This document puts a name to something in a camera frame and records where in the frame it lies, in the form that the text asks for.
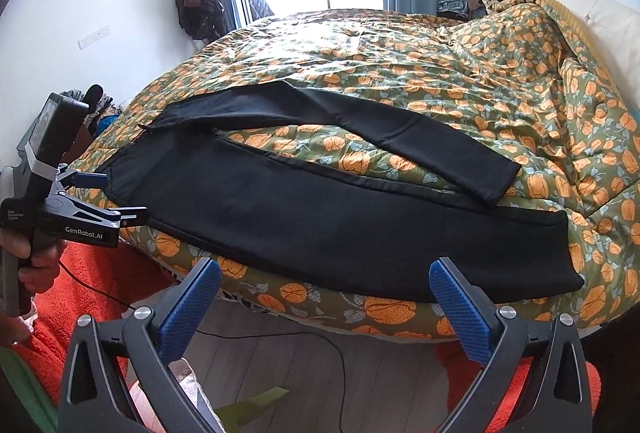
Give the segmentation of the person's left hand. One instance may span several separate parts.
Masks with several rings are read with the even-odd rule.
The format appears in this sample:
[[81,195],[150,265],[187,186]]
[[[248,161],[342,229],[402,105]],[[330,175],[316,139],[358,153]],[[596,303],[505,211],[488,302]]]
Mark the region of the person's left hand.
[[66,248],[64,240],[55,240],[47,249],[32,253],[25,236],[2,229],[0,243],[1,249],[9,251],[14,257],[32,260],[32,265],[23,267],[18,272],[18,279],[30,293],[44,293],[53,287],[55,279],[60,275],[60,260]]

